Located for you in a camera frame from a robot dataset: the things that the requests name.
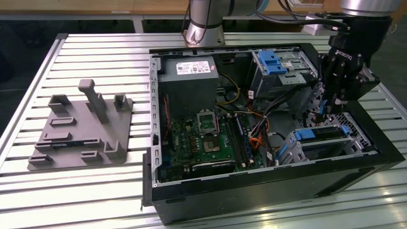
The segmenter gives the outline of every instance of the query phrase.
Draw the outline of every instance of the label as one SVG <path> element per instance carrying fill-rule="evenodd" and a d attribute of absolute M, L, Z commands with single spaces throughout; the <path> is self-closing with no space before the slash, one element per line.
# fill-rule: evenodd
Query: label
<path fill-rule="evenodd" d="M 344 53 L 344 52 L 340 51 L 340 50 L 336 50 L 335 55 L 343 56 L 344 58 L 349 59 L 349 61 L 352 60 L 352 56 L 348 55 L 347 53 Z"/>
<path fill-rule="evenodd" d="M 253 91 L 248 91 L 248 98 L 255 99 L 255 92 Z"/>
<path fill-rule="evenodd" d="M 129 11 L 125 11 L 125 10 L 113 10 L 112 13 L 129 13 Z"/>
<path fill-rule="evenodd" d="M 177 75 L 209 73 L 208 61 L 183 62 L 176 64 Z"/>
<path fill-rule="evenodd" d="M 283 66 L 284 68 L 288 68 L 288 67 L 292 67 L 292 64 L 291 64 L 291 62 L 285 62 L 285 63 L 281 63 L 281 66 Z"/>
<path fill-rule="evenodd" d="M 272 160 L 272 154 L 267 151 L 267 158 Z"/>

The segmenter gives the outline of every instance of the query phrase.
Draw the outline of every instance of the metal work table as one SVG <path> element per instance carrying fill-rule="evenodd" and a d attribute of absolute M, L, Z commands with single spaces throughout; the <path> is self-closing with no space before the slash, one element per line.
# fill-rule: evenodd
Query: metal work table
<path fill-rule="evenodd" d="M 300 33 L 228 33 L 228 45 L 308 42 L 328 50 L 328 37 Z M 180 47 L 179 34 L 71 34 L 52 45 L 0 139 L 0 228 L 164 228 L 153 207 L 140 209 L 141 156 L 149 147 L 148 49 Z M 50 109 L 52 94 L 85 99 L 76 86 L 93 78 L 105 99 L 133 99 L 125 164 L 57 172 L 29 172 Z M 361 99 L 379 127 L 407 156 L 407 112 L 380 84 Z M 407 162 L 344 192 L 168 228 L 393 228 L 407 221 Z"/>

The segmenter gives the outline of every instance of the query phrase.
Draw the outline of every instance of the power supply label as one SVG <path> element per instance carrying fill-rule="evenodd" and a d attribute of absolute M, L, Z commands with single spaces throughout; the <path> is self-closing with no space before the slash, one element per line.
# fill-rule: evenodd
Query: power supply label
<path fill-rule="evenodd" d="M 208 61 L 181 62 L 176 64 L 177 75 L 209 73 Z"/>

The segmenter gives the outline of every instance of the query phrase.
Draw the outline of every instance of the vertical post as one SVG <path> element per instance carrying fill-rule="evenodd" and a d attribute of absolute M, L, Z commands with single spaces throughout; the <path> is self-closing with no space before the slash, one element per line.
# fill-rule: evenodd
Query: vertical post
<path fill-rule="evenodd" d="M 91 108 L 96 113 L 100 123 L 107 123 L 108 115 L 105 113 L 105 103 L 101 98 L 101 94 L 97 95 L 95 92 L 95 81 L 92 79 L 83 79 L 77 88 L 88 97 Z"/>

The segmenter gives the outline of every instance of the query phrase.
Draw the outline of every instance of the green circuit board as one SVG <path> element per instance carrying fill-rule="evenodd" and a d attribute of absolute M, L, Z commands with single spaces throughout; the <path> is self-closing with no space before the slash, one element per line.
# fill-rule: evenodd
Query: green circuit board
<path fill-rule="evenodd" d="M 239 119 L 243 127 L 241 131 L 247 138 L 247 133 L 251 130 L 248 119 L 244 115 Z M 217 134 L 200 135 L 197 118 L 171 120 L 172 149 L 169 150 L 169 166 L 163 170 L 164 182 L 184 179 L 183 174 L 188 173 L 192 165 L 228 160 L 235 161 L 225 117 L 216 118 L 215 124 L 209 115 L 200 121 L 204 128 L 215 126 L 219 129 Z M 253 163 L 248 163 L 245 167 L 236 165 L 235 172 L 263 166 L 259 154 L 253 155 L 252 160 Z"/>

